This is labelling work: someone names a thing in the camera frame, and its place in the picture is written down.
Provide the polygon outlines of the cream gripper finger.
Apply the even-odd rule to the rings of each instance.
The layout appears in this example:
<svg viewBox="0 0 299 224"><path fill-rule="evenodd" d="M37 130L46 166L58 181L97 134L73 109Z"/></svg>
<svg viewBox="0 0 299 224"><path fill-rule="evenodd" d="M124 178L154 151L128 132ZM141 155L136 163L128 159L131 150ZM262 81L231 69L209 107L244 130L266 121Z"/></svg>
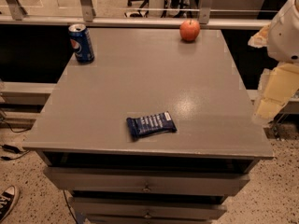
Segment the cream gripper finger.
<svg viewBox="0 0 299 224"><path fill-rule="evenodd" d="M299 90L299 64L279 63L264 69L254 102L253 120L272 121Z"/></svg>
<svg viewBox="0 0 299 224"><path fill-rule="evenodd" d="M248 45L258 49L262 47L266 47L268 45L269 28L270 28L269 24L265 25L259 32L257 32L249 39Z"/></svg>

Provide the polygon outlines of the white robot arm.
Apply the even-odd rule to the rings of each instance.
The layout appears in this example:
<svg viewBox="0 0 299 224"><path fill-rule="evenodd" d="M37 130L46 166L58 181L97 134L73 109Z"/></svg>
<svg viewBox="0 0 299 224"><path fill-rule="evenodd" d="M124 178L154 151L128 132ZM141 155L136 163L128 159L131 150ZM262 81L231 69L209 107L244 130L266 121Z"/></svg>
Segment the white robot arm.
<svg viewBox="0 0 299 224"><path fill-rule="evenodd" d="M268 56L278 61L272 70L263 70L254 102L252 120L265 125L299 90L299 0L288 0L248 45L266 47Z"/></svg>

